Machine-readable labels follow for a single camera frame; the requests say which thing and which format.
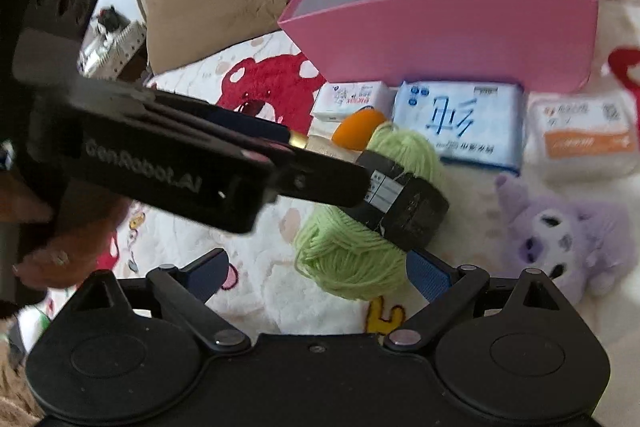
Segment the pink box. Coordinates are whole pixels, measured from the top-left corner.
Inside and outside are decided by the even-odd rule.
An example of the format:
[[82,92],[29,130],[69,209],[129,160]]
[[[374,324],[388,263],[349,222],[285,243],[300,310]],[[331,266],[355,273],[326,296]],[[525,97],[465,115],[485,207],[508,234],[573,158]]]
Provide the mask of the pink box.
[[329,82],[513,78],[571,92],[587,81],[597,0],[292,0],[281,28]]

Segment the orange makeup sponge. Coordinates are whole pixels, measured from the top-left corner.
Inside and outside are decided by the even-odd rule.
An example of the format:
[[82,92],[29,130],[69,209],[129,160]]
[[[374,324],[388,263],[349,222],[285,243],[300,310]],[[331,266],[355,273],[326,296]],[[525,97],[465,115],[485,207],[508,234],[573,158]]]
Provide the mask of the orange makeup sponge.
[[339,125],[331,140],[344,149],[364,151],[375,130],[386,120],[386,116],[376,109],[361,109]]

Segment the blue wipes package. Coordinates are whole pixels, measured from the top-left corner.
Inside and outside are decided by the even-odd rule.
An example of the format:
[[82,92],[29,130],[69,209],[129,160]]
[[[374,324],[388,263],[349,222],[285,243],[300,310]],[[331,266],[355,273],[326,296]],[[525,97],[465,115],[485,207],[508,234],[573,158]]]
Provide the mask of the blue wipes package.
[[421,133],[445,162],[519,174],[525,109],[518,84],[425,80],[402,84],[393,120]]

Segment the stuffed animal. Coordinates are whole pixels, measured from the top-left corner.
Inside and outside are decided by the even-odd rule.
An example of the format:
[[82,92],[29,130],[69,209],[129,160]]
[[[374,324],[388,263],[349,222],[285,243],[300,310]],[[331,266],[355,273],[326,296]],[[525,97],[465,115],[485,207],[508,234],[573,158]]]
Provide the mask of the stuffed animal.
[[505,174],[496,179],[506,220],[507,277],[540,268],[572,304],[589,290],[604,295],[637,261],[626,208],[604,201],[529,196],[527,186]]

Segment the black label band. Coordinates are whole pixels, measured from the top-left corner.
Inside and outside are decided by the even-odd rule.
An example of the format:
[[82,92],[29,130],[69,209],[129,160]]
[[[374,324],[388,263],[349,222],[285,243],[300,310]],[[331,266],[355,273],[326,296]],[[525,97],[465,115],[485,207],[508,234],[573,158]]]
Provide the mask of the black label band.
[[341,210],[404,251],[425,248],[449,210],[449,201],[425,179],[393,160],[365,151],[357,161],[370,172],[364,201]]

